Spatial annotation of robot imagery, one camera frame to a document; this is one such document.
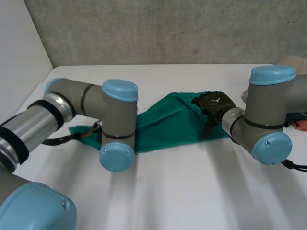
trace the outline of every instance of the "teal fabric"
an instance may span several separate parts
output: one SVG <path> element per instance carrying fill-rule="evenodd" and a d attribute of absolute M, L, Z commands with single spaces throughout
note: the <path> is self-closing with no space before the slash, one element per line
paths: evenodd
<path fill-rule="evenodd" d="M 218 125 L 213 128 L 209 138 L 201 138 L 207 116 L 202 114 L 196 104 L 191 104 L 191 100 L 199 94 L 173 92 L 146 112 L 139 114 L 135 132 L 135 152 L 148 152 L 228 137 Z M 88 132 L 90 128 L 90 126 L 74 126 L 69 127 L 69 130 L 74 134 Z M 80 139 L 80 142 L 99 150 L 101 146 L 97 138 L 98 135 L 94 134 L 90 138 Z"/>

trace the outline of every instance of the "black tape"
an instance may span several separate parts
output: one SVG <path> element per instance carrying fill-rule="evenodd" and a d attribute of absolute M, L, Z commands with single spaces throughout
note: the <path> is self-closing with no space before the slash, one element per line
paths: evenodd
<path fill-rule="evenodd" d="M 280 124 L 280 125 L 276 125 L 276 126 L 270 126 L 270 125 L 261 125 L 261 124 L 257 124 L 257 123 L 254 123 L 252 121 L 249 121 L 247 120 L 246 118 L 244 118 L 244 121 L 246 124 L 250 125 L 250 126 L 253 126 L 253 127 L 256 127 L 256 128 L 264 128 L 264 129 L 280 129 L 280 128 L 283 128 L 284 126 L 284 123 Z"/>
<path fill-rule="evenodd" d="M 115 140 L 127 139 L 127 138 L 132 137 L 132 136 L 135 134 L 135 132 L 133 132 L 133 133 L 131 133 L 131 134 L 129 134 L 129 135 L 126 135 L 126 136 L 113 136 L 113 135 L 109 135 L 109 134 L 105 133 L 103 130 L 101 130 L 101 133 L 102 133 L 105 137 L 110 138 L 110 139 L 115 139 Z"/>
<path fill-rule="evenodd" d="M 230 126 L 230 136 L 232 136 L 232 130 L 233 130 L 233 128 L 234 128 L 236 122 L 237 122 L 238 120 L 240 120 L 242 117 L 244 117 L 244 114 L 242 114 L 241 116 L 238 116 L 238 117 L 236 118 L 236 120 L 231 124 L 231 126 Z"/>
<path fill-rule="evenodd" d="M 52 92 L 50 92 L 50 93 L 53 93 L 53 94 L 55 94 L 55 95 L 61 97 L 64 101 L 66 101 L 67 104 L 69 105 L 69 107 L 71 108 L 72 117 L 75 117 L 75 116 L 76 116 L 76 111 L 75 111 L 75 109 L 73 108 L 73 105 L 72 105 L 72 103 L 70 102 L 70 100 L 67 99 L 67 97 L 65 97 L 63 94 L 60 94 L 59 92 L 54 92 L 54 91 L 52 91 Z"/>
<path fill-rule="evenodd" d="M 13 165 L 13 163 L 10 161 L 10 159 L 5 156 L 1 151 L 0 151 L 0 162 L 4 165 L 4 167 L 10 172 L 12 173 L 13 171 L 15 171 L 15 167 Z"/>
<path fill-rule="evenodd" d="M 80 108 L 81 108 L 81 111 L 83 112 L 83 114 L 86 116 L 86 112 L 85 112 L 85 109 L 84 109 L 84 100 L 85 100 L 85 96 L 86 96 L 86 94 L 87 94 L 87 92 L 90 90 L 90 88 L 92 87 L 92 86 L 94 86 L 94 85 L 88 85 L 86 88 L 85 88 L 85 90 L 84 90 L 84 92 L 83 92 L 83 95 L 82 95 L 82 98 L 81 98 L 81 104 L 80 104 Z"/>
<path fill-rule="evenodd" d="M 24 163 L 29 157 L 29 150 L 20 138 L 9 129 L 0 126 L 0 137 L 10 144 L 16 151 L 20 164 Z"/>
<path fill-rule="evenodd" d="M 28 108 L 30 108 L 34 105 L 39 105 L 41 107 L 44 107 L 49 112 L 51 112 L 52 115 L 54 116 L 54 118 L 57 120 L 58 129 L 63 126 L 63 124 L 64 124 L 63 115 L 53 104 L 51 104 L 50 102 L 45 101 L 45 100 L 38 100 L 38 101 L 32 103 Z"/>

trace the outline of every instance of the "gray robot arm segment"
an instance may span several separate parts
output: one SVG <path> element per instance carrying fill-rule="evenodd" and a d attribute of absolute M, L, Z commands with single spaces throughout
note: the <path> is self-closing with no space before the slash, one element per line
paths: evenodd
<path fill-rule="evenodd" d="M 1 166 L 13 172 L 32 150 L 77 114 L 102 121 L 102 165 L 111 171 L 130 167 L 134 157 L 137 86 L 124 80 L 107 80 L 98 86 L 69 79 L 54 80 L 42 100 L 0 126 Z"/>
<path fill-rule="evenodd" d="M 287 66 L 252 70 L 246 110 L 233 108 L 222 118 L 223 129 L 263 164 L 283 162 L 292 150 L 283 133 L 288 112 L 307 110 L 307 77 Z"/>

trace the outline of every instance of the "white tabletop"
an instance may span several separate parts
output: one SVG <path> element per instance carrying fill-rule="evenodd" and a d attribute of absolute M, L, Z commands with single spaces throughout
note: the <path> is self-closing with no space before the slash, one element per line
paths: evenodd
<path fill-rule="evenodd" d="M 74 66 L 55 68 L 21 110 L 41 99 L 54 78 L 102 84 L 111 78 L 139 87 L 139 112 L 170 92 L 221 90 L 240 99 L 250 71 L 259 65 Z M 92 125 L 77 116 L 68 126 Z M 306 133 L 284 130 L 294 147 L 291 160 L 307 164 Z M 307 174 L 265 166 L 230 139 L 141 153 L 120 173 L 105 170 L 98 151 L 70 141 L 40 145 L 15 171 L 69 196 L 78 209 L 78 230 L 305 230 Z"/>

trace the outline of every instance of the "silver metal cylinder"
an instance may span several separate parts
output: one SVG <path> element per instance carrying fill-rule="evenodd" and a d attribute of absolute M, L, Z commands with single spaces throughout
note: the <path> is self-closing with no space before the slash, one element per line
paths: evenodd
<path fill-rule="evenodd" d="M 58 128 L 58 123 L 49 110 L 35 105 L 3 125 L 26 145 L 29 152 L 33 151 Z M 15 150 L 0 137 L 0 150 L 16 166 L 18 162 Z"/>
<path fill-rule="evenodd" d="M 54 93 L 47 93 L 44 95 L 43 100 L 53 104 L 61 112 L 64 122 L 72 120 L 73 114 L 71 107 L 63 98 Z"/>
<path fill-rule="evenodd" d="M 233 123 L 242 115 L 244 115 L 245 111 L 241 108 L 233 108 L 228 110 L 223 118 L 222 118 L 222 128 L 225 130 L 225 132 L 231 136 L 230 130 Z"/>

